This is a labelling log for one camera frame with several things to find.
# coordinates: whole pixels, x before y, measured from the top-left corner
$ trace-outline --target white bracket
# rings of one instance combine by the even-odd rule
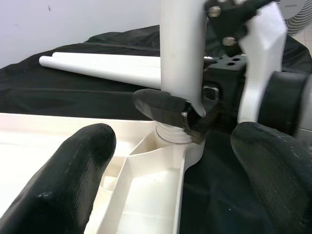
[[[287,28],[275,2],[247,22],[248,35],[239,41],[247,55],[245,87],[238,122],[258,121],[261,101],[274,71],[281,71]]]

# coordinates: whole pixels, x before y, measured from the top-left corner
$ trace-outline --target black bracket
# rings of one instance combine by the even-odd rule
[[[236,5],[233,0],[209,0],[205,12],[225,53],[232,57],[241,53],[238,41],[247,35],[245,23],[257,10],[273,0],[246,0]]]

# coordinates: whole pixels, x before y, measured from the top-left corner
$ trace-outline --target white wall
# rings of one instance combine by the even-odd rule
[[[90,36],[159,24],[159,0],[0,0],[0,68]]]

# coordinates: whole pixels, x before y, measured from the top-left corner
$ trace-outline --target black clamp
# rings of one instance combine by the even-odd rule
[[[171,126],[183,128],[192,141],[200,144],[214,126],[221,111],[215,88],[204,87],[212,99],[203,98],[206,116],[201,117],[188,100],[167,92],[142,89],[134,93],[134,103],[147,117]]]
[[[209,0],[205,12],[225,53],[232,57],[241,53],[238,41],[247,35],[245,23],[257,10],[273,0],[246,0],[236,5],[233,0]]]

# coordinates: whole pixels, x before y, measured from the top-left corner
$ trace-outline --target white fan grille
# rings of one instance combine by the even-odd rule
[[[312,22],[312,0],[306,0],[299,13],[294,17],[285,20],[285,22],[288,27],[289,35],[294,36],[303,31]]]

